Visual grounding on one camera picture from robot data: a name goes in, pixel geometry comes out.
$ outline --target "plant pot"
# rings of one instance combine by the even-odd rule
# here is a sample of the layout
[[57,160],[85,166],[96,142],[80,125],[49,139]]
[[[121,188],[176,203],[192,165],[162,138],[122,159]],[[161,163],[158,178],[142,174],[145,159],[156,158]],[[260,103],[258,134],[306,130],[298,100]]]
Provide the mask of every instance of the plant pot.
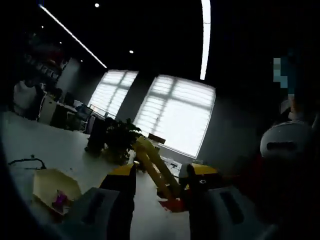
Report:
[[104,149],[101,154],[108,162],[117,165],[126,165],[128,163],[128,158],[123,152],[113,151],[111,149]]

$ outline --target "window blind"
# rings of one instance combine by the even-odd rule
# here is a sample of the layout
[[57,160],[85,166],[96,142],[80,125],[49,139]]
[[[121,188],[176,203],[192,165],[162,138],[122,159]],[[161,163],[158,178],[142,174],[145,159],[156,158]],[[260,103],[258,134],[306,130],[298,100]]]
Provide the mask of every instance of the window blind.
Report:
[[89,107],[98,114],[115,118],[138,72],[109,70],[96,87]]
[[213,87],[160,75],[152,83],[134,123],[144,135],[165,139],[165,146],[196,158],[211,118]]

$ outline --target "cable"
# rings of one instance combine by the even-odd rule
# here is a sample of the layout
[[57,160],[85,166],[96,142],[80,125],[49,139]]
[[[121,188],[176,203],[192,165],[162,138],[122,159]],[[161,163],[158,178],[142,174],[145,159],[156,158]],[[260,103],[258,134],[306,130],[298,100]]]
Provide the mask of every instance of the cable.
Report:
[[12,165],[14,163],[19,163],[19,162],[30,162],[30,161],[40,161],[41,164],[42,164],[40,169],[47,169],[45,163],[42,160],[40,160],[39,158],[35,158],[34,155],[31,155],[31,158],[23,158],[23,159],[20,159],[20,160],[11,161],[11,162],[8,163],[8,165]]

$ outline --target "ceiling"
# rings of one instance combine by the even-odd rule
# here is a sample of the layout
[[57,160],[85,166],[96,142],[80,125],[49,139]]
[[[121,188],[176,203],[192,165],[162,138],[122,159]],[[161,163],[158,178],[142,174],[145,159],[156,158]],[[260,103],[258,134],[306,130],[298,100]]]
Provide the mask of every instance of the ceiling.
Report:
[[[200,78],[201,0],[46,0],[44,6],[108,69],[143,69]],[[27,28],[62,42],[61,46],[83,64],[100,65],[43,10],[36,5],[28,8],[30,11],[24,13]],[[241,80],[248,85],[254,80],[258,85],[272,79],[273,58],[296,46],[305,29],[302,19],[306,13],[297,9],[272,6],[266,0],[257,4],[211,0],[210,51],[204,82],[215,85],[228,81],[230,85]]]

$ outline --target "white table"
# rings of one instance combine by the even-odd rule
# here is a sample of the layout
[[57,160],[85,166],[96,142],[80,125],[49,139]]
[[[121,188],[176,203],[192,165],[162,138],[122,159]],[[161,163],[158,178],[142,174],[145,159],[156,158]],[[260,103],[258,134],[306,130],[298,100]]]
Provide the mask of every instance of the white table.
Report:
[[[33,154],[48,169],[58,169],[77,180],[81,193],[99,187],[106,175],[118,167],[108,163],[105,158],[94,158],[85,152],[89,137],[87,134],[30,121],[12,112],[6,112],[4,118],[2,142],[8,162],[31,158]],[[35,167],[41,167],[41,163],[18,162],[9,166],[9,169],[31,212],[40,222],[47,223],[51,219],[48,210],[33,197],[35,170],[25,169]]]
[[[11,112],[5,113],[2,142],[7,161],[30,158],[43,160],[47,168],[56,168],[78,181],[81,192],[98,187],[117,165],[93,158],[84,151],[88,135],[30,121]],[[19,162],[9,166],[21,197],[40,223],[52,222],[46,207],[34,200],[34,170],[40,162]],[[147,173],[137,173],[135,210],[131,223],[132,240],[190,239],[189,213],[171,213],[158,203],[157,188]]]

